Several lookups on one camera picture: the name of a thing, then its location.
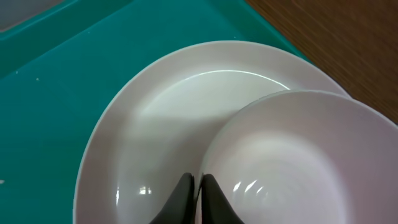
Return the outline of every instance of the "white bowl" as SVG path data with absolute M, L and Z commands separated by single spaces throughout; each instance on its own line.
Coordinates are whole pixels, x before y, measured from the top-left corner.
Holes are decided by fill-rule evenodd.
M 334 93 L 251 103 L 217 134 L 201 173 L 246 224 L 398 223 L 397 126 Z

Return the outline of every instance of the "ceramic dish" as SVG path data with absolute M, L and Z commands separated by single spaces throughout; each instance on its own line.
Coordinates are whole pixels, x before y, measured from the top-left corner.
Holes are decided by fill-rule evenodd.
M 149 223 L 184 172 L 196 174 L 220 128 L 271 93 L 348 94 L 310 63 L 252 42 L 198 44 L 149 65 L 114 97 L 87 144 L 73 220 Z
M 245 224 L 393 224 L 397 160 L 398 129 L 382 114 L 334 93 L 290 90 L 234 116 L 201 170 Z

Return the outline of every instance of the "brown wooden surface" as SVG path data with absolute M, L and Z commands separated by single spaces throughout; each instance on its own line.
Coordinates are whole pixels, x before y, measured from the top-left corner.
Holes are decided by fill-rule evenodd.
M 398 123 L 398 1 L 246 1 L 353 98 Z

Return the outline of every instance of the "white plate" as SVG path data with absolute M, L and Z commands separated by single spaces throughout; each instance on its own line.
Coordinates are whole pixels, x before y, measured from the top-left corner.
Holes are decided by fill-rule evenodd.
M 251 42 L 198 44 L 149 65 L 115 96 L 90 137 L 74 222 L 148 223 L 180 176 L 198 173 L 229 117 L 286 89 L 348 96 L 301 58 Z

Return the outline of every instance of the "wooden table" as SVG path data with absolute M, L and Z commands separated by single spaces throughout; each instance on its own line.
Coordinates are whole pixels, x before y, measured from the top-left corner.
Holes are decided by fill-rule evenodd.
M 353 98 L 398 123 L 398 1 L 246 1 Z

